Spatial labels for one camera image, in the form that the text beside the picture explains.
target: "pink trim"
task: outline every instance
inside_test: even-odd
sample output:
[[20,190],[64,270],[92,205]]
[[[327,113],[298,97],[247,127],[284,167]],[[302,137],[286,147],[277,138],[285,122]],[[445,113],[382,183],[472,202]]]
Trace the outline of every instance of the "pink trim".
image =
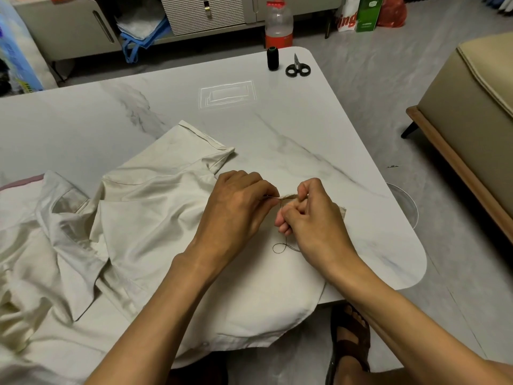
[[0,191],[2,191],[4,189],[9,189],[9,188],[15,188],[17,186],[27,185],[31,182],[41,181],[44,176],[45,176],[44,174],[40,174],[40,175],[35,175],[34,177],[25,178],[24,180],[11,182],[10,184],[0,186]]

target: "brown sandal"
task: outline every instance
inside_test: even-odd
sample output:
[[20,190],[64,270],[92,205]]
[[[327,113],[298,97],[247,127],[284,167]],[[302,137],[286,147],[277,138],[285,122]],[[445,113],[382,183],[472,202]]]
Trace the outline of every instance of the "brown sandal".
[[[334,306],[331,310],[331,341],[333,342],[333,353],[329,363],[328,374],[326,375],[326,385],[333,385],[335,372],[337,371],[337,366],[342,357],[350,356],[356,358],[360,365],[362,365],[362,369],[365,372],[370,372],[369,362],[367,361],[370,349],[369,323],[365,321],[367,323],[367,327],[363,327],[363,325],[352,315],[346,313],[344,308],[348,305],[351,306],[353,312],[360,315],[360,313],[347,301]],[[358,338],[358,344],[351,342],[350,340],[337,341],[338,327],[343,327],[352,332]]]

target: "scissors handle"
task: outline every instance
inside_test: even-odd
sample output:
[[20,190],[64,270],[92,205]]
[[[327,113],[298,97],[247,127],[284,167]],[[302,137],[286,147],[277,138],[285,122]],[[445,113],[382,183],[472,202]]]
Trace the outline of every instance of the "scissors handle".
[[301,77],[306,77],[307,75],[310,74],[310,72],[311,72],[311,68],[307,64],[299,64],[299,69],[296,69],[295,64],[290,64],[285,69],[285,74],[289,77],[296,77],[298,74]]

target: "thread spool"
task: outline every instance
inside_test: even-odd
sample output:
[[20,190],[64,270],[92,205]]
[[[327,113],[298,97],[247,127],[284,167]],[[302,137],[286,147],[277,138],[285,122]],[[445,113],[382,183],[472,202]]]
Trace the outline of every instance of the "thread spool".
[[274,46],[267,49],[267,67],[271,71],[278,70],[279,67],[278,49]]

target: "sofa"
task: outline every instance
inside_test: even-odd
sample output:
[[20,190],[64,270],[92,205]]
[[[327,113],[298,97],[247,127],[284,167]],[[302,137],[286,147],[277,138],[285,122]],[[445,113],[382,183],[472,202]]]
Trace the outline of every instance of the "sofa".
[[406,113],[513,243],[513,32],[460,44]]

